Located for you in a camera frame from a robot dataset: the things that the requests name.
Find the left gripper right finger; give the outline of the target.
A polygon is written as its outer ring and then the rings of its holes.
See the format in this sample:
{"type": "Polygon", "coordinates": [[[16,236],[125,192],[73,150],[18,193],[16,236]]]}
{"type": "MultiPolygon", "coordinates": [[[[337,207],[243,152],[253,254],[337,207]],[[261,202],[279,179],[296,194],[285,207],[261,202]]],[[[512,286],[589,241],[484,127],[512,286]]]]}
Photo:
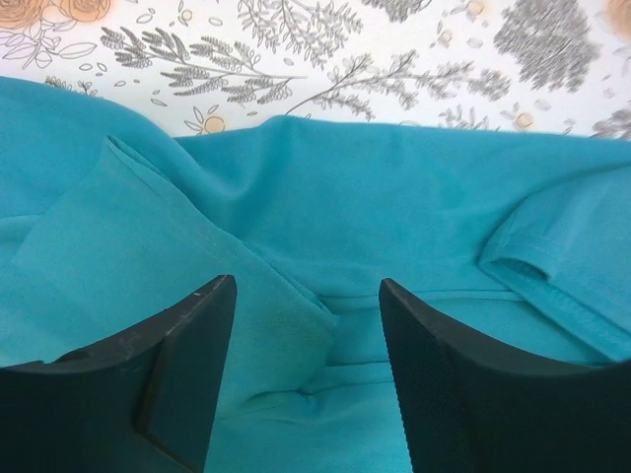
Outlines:
{"type": "Polygon", "coordinates": [[[630,365],[542,357],[385,279],[380,311],[416,472],[626,472],[630,365]]]}

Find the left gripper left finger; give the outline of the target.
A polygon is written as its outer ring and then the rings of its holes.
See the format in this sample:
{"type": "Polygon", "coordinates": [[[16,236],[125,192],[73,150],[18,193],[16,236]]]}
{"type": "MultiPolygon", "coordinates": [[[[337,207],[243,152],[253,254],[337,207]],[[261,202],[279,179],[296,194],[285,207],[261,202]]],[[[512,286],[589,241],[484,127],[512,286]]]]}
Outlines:
{"type": "Polygon", "coordinates": [[[237,301],[220,276],[54,362],[1,371],[5,472],[200,472],[237,301]]]}

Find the floral patterned table mat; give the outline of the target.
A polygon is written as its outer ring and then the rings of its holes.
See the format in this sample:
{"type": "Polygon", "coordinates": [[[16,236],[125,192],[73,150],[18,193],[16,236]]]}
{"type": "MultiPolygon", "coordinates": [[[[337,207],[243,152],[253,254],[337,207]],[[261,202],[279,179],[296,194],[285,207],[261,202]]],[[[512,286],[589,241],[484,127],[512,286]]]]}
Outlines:
{"type": "Polygon", "coordinates": [[[630,136],[626,1],[5,1],[1,72],[175,135],[286,114],[630,136]]]}

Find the teal blue t shirt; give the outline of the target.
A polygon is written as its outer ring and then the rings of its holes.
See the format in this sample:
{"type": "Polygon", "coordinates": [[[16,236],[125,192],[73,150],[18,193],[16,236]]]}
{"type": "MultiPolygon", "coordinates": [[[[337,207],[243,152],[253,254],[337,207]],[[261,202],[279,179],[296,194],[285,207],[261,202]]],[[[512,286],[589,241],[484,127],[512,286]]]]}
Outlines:
{"type": "Polygon", "coordinates": [[[630,365],[630,146],[288,116],[173,138],[111,101],[2,80],[1,371],[225,275],[237,301],[200,472],[416,472],[382,281],[524,351],[630,365]]]}

